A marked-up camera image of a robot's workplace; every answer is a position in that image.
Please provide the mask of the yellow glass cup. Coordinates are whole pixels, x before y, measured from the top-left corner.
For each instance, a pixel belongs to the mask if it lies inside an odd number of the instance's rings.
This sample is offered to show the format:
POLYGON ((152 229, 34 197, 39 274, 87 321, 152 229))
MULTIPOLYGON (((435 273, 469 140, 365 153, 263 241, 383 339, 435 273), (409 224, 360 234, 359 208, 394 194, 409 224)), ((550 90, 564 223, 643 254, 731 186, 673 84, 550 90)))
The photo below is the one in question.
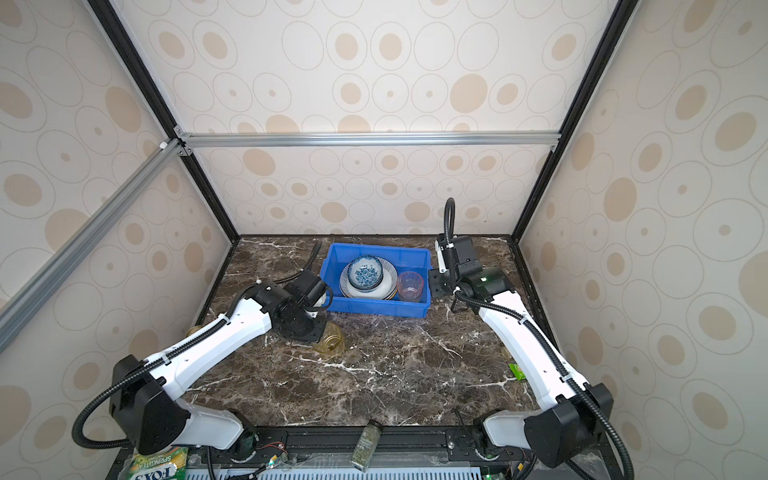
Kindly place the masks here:
POLYGON ((322 356, 338 357, 346 348, 345 335, 337 324, 328 321, 321 338, 312 344, 312 348, 322 356))

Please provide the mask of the pink plastic cup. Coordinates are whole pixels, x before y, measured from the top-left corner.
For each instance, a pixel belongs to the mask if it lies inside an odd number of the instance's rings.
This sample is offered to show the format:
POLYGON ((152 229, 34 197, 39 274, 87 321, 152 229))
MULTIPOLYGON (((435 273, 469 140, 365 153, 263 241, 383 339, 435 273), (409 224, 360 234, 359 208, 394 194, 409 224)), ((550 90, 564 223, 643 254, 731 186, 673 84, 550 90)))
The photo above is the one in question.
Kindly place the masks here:
POLYGON ((424 279, 415 271, 405 271, 397 278, 397 295, 403 302, 420 302, 424 290, 424 279))

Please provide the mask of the black striped white plate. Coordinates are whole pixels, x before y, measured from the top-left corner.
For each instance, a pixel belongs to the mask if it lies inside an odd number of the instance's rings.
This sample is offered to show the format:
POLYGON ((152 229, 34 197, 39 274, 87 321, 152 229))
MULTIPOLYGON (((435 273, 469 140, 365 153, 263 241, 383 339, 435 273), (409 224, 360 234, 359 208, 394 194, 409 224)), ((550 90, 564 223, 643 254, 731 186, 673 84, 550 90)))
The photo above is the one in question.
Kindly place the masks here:
POLYGON ((396 268, 388 260, 363 255, 344 267, 339 286, 348 298, 391 300, 396 294, 397 277, 396 268))

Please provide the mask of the blue dotted ceramic bowl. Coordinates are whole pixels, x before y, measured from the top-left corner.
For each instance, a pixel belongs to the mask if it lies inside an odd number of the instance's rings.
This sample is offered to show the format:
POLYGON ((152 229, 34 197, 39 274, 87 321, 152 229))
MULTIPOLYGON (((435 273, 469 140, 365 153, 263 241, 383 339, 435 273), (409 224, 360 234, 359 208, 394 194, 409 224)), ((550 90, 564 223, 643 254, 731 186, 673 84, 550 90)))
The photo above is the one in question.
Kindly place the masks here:
POLYGON ((349 263, 347 279, 349 284, 359 291, 369 291, 383 281, 382 262, 375 256, 363 255, 349 263))

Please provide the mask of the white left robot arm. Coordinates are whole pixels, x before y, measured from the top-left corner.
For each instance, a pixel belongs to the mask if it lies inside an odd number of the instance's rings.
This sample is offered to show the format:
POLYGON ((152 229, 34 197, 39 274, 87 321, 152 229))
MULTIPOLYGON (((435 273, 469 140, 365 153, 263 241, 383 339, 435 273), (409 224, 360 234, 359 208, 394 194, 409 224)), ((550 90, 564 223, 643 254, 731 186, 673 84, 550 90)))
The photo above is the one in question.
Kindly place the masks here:
POLYGON ((196 406, 184 400, 203 374, 246 343, 274 332, 305 344, 321 340, 323 311, 332 289, 303 270, 279 285, 259 280, 245 288, 229 310, 188 339, 139 361, 129 355, 113 372, 119 390, 110 397, 110 413, 142 455, 173 446, 210 447, 237 460, 255 450, 255 427, 234 410, 196 406))

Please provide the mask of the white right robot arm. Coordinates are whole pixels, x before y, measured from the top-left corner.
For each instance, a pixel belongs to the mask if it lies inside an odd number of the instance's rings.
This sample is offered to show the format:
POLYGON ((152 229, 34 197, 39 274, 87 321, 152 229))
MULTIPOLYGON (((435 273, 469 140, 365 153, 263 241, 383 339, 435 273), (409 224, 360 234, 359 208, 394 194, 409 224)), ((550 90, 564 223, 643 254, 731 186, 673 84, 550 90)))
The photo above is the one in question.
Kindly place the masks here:
POLYGON ((435 241, 437 269, 429 272, 440 296, 453 298, 476 312, 517 361, 538 409, 529 413, 499 411, 481 420, 481 431, 494 447, 532 451, 544 465, 568 463, 594 445, 607 424, 613 396, 592 385, 544 335, 526 310, 507 275, 482 265, 468 236, 435 241))

